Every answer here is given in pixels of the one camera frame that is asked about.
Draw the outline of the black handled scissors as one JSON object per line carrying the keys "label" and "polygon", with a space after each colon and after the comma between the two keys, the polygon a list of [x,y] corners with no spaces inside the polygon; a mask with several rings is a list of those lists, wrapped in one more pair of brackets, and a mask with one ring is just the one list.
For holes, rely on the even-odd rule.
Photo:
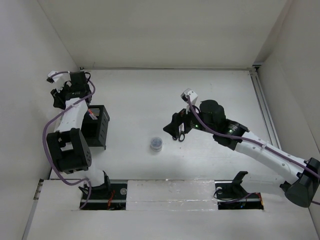
{"label": "black handled scissors", "polygon": [[177,137],[173,136],[172,139],[174,141],[183,142],[185,140],[185,125],[182,123],[178,127],[178,135]]}

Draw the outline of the jar of rubber bands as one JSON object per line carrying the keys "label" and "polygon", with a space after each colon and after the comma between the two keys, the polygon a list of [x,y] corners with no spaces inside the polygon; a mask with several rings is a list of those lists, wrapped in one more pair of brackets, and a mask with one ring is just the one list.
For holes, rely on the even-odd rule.
{"label": "jar of rubber bands", "polygon": [[156,136],[150,140],[149,152],[151,154],[158,154],[163,149],[163,140]]}

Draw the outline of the blue ballpoint pen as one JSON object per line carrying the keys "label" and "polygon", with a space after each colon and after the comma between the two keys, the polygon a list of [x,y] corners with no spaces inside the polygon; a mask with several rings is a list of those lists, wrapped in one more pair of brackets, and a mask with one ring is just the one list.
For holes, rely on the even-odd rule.
{"label": "blue ballpoint pen", "polygon": [[90,110],[90,109],[88,109],[88,115],[90,116],[90,118],[92,119],[92,120],[97,120],[98,118],[93,114],[93,112]]}

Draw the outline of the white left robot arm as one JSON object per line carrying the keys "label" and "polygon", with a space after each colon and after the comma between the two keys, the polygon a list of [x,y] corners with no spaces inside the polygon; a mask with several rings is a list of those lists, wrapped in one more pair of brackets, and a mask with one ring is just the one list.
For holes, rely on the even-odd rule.
{"label": "white left robot arm", "polygon": [[55,84],[50,92],[53,107],[61,112],[53,132],[45,132],[45,146],[59,173],[80,173],[87,182],[81,190],[91,190],[100,198],[111,194],[105,171],[93,161],[91,147],[106,149],[110,116],[104,105],[92,105],[95,88],[87,71],[51,71],[47,82]]}

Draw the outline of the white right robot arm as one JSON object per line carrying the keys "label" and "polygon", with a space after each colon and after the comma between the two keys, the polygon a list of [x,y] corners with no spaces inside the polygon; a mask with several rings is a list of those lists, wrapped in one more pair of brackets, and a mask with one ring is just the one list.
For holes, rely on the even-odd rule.
{"label": "white right robot arm", "polygon": [[188,105],[172,115],[163,131],[180,140],[192,129],[212,134],[221,146],[244,154],[280,175],[280,188],[293,204],[308,208],[320,186],[320,162],[292,156],[262,140],[246,126],[226,118],[224,108],[215,100],[205,100],[199,107]]}

